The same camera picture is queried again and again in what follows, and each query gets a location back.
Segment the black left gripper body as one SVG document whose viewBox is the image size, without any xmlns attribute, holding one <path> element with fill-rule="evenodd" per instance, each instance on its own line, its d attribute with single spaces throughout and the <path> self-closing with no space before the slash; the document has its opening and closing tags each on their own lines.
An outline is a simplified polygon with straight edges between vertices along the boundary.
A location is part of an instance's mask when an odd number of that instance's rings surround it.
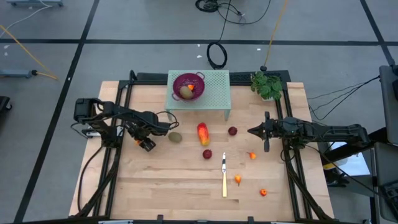
<svg viewBox="0 0 398 224">
<path fill-rule="evenodd" d="M 136 123 L 128 122 L 128 133 L 136 144 L 145 151 L 150 152 L 156 147 L 156 143 L 149 138 L 150 132 Z"/>
</svg>

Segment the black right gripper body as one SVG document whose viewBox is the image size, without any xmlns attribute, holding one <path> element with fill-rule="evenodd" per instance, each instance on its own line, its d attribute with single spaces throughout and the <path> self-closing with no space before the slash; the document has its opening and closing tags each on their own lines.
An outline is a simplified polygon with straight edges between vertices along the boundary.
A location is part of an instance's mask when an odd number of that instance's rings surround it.
<svg viewBox="0 0 398 224">
<path fill-rule="evenodd" d="M 265 123 L 264 123 L 264 151 L 270 151 L 269 138 L 284 138 L 293 131 L 288 129 L 288 126 L 284 124 L 284 120 L 281 119 L 270 119 L 268 111 L 265 112 Z"/>
</svg>

